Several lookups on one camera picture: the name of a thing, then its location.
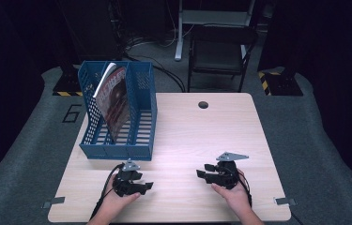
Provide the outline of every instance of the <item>yellow black caution tape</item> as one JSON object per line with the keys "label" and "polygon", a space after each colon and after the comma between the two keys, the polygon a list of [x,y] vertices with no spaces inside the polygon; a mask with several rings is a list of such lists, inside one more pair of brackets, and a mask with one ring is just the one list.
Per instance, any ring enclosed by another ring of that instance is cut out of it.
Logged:
{"label": "yellow black caution tape", "polygon": [[63,96],[63,97],[80,97],[83,95],[83,92],[53,92],[53,96]]}
{"label": "yellow black caution tape", "polygon": [[[266,74],[266,73],[260,71],[260,72],[258,72],[258,77],[260,78],[261,84],[263,85],[263,89],[264,89],[264,92],[266,93],[266,96],[271,96],[271,92],[270,92],[270,90],[269,90],[269,86],[268,86],[268,83],[267,83],[265,74]],[[278,73],[278,72],[270,72],[269,74],[272,74],[272,75],[281,75],[281,74]]]}

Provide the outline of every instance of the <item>black curtain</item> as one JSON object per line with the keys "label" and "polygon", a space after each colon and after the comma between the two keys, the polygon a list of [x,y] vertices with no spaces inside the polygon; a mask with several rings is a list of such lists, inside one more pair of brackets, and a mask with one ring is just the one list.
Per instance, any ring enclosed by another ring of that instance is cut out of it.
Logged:
{"label": "black curtain", "polygon": [[0,1],[0,161],[40,99],[41,74],[72,63],[77,55],[54,0]]}
{"label": "black curtain", "polygon": [[275,67],[313,85],[324,129],[352,170],[352,0],[278,1],[258,70]]}

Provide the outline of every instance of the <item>hole in table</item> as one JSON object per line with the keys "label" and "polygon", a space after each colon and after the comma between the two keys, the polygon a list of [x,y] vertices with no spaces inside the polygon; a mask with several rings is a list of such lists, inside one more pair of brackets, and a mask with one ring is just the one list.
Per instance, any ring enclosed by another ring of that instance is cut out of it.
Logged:
{"label": "hole in table", "polygon": [[199,102],[198,106],[199,106],[199,108],[201,108],[201,109],[207,109],[208,103],[205,102],[205,101],[201,101],[201,102]]}

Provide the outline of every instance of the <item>metal bracket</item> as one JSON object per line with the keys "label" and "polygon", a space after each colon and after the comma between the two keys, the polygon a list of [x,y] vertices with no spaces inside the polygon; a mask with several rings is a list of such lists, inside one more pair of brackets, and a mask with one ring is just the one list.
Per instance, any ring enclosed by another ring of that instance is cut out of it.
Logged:
{"label": "metal bracket", "polygon": [[127,171],[138,171],[140,170],[140,166],[135,164],[130,158],[126,161],[125,165],[123,166],[122,171],[127,172]]}
{"label": "metal bracket", "polygon": [[298,203],[294,199],[287,198],[274,198],[274,202],[278,205],[288,204],[289,206],[297,205]]}
{"label": "metal bracket", "polygon": [[249,156],[224,152],[222,155],[220,155],[216,159],[218,161],[235,161],[235,160],[246,159],[246,158],[249,158]]}
{"label": "metal bracket", "polygon": [[41,208],[51,208],[52,204],[64,203],[65,197],[56,197],[49,201],[44,202]]}

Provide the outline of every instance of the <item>black chair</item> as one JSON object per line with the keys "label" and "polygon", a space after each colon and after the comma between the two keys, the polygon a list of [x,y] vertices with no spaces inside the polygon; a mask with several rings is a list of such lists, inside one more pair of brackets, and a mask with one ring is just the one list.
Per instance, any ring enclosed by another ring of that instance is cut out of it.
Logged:
{"label": "black chair", "polygon": [[231,79],[240,75],[237,91],[241,92],[257,39],[257,32],[249,26],[195,25],[191,30],[187,92],[190,92],[192,73],[231,75]]}

